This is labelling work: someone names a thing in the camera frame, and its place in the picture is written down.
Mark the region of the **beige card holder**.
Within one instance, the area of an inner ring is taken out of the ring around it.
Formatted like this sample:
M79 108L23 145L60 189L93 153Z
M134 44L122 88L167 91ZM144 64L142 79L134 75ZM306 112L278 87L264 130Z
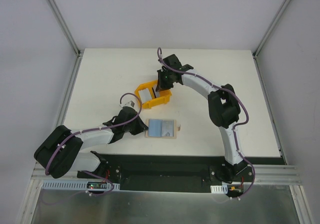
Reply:
M147 119L146 138L176 139L181 125L175 119Z

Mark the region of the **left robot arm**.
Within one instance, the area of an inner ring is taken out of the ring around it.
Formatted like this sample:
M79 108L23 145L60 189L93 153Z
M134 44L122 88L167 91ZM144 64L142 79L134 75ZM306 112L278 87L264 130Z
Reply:
M88 171L94 178L101 178L106 172L106 161L96 151L81 153L81 150L115 143L125 133L137 135L147 130L137 111L124 106L118 115L104 122L101 127L75 133L64 125L56 127L33 156L45 168L45 174L53 178L60 178L70 170Z

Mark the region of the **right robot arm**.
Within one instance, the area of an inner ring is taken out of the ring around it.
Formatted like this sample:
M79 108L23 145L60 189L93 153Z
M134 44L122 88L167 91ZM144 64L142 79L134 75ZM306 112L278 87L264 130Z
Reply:
M246 164L237 140L236 124L239 120L239 99L232 85L218 86L199 75L191 65L182 65L175 54L162 58L162 50L157 50L158 61L162 64L157 71L156 91L173 88L174 83L188 86L207 99L209 117L220 130L224 146L224 166L215 171L215 177L222 182L232 183L243 175Z

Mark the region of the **white credit card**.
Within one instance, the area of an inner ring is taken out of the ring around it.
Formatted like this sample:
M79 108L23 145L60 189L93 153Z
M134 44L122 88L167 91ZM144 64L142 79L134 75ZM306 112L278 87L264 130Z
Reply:
M174 121L173 120L163 120L161 126L162 137L173 137L174 136Z
M152 94L153 94L153 99L157 98L157 94L156 94L155 88L152 87L151 90L152 90Z

